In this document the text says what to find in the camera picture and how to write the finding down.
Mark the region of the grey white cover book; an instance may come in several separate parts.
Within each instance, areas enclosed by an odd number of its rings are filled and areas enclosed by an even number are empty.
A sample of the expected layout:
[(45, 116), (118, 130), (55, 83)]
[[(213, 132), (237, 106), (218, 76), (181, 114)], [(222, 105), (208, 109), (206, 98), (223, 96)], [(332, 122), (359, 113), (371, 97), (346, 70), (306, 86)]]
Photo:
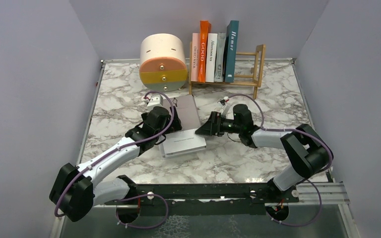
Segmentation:
[(195, 131), (201, 127), (201, 122), (194, 96), (178, 96), (173, 98), (172, 102), (177, 109), (183, 129), (168, 133), (166, 140), (159, 145), (159, 150), (170, 154), (184, 150), (205, 149), (205, 138), (195, 134)]

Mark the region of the pink flower cover book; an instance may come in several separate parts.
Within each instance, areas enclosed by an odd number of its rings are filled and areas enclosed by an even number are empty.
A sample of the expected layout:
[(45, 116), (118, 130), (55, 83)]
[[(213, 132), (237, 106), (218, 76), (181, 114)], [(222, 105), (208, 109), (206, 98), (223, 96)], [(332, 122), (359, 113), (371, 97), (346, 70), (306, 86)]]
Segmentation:
[(190, 72), (191, 72), (191, 81), (198, 82), (198, 69), (199, 69), (199, 33), (192, 34), (191, 42), (191, 55), (190, 55)]

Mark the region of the dark teal book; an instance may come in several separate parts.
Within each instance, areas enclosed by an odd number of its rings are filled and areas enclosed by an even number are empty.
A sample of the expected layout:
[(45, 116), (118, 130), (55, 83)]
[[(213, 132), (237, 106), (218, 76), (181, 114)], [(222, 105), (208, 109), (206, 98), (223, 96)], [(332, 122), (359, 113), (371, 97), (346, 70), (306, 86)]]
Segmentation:
[(224, 82), (226, 83), (234, 82), (239, 23), (238, 20), (231, 20), (226, 30), (226, 45), (223, 63), (223, 76)]

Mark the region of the grey landscape cover book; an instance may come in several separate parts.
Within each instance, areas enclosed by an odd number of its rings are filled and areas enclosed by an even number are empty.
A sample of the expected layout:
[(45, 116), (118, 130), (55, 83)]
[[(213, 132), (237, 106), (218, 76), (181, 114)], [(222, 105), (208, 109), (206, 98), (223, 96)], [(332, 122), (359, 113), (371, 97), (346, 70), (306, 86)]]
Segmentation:
[(222, 74), (223, 74), (223, 57), (224, 57), (225, 42), (226, 42), (226, 34), (218, 33), (214, 82), (223, 81)]

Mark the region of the orange fashion show book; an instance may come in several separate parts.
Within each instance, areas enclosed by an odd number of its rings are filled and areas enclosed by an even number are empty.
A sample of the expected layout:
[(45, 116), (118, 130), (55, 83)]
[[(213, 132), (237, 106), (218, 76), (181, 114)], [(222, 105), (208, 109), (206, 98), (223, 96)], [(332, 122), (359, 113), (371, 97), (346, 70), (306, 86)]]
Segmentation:
[(211, 23), (208, 20), (200, 21), (200, 33), (199, 33), (199, 69), (198, 69), (198, 82), (205, 82), (206, 71), (206, 45), (208, 34), (211, 31)]

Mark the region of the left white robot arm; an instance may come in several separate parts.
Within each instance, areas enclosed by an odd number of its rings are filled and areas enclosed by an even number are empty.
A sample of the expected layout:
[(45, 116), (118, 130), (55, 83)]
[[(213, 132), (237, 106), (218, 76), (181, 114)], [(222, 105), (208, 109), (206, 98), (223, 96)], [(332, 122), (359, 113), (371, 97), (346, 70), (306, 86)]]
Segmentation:
[(112, 200), (131, 203), (136, 190), (133, 181), (119, 176), (112, 181), (103, 179), (115, 169), (153, 148), (161, 136), (177, 130), (180, 124), (175, 106), (168, 109), (155, 106), (142, 115), (143, 121), (128, 130), (114, 146), (96, 158), (77, 166), (63, 165), (50, 191), (56, 217), (67, 216), (72, 222), (82, 219), (94, 206)]

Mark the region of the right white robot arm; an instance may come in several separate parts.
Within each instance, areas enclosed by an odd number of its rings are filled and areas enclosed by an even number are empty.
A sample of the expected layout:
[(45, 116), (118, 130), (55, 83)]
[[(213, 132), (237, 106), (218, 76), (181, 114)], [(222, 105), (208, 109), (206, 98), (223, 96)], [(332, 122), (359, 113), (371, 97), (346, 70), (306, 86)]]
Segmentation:
[(266, 195), (274, 202), (286, 196), (292, 186), (306, 181), (330, 167), (333, 153), (308, 124), (297, 128), (266, 129), (254, 124), (252, 113), (245, 104), (233, 107), (233, 118), (211, 112), (208, 120), (196, 130), (197, 135), (222, 136), (236, 133), (241, 142), (251, 148), (285, 150), (290, 165), (267, 183)]

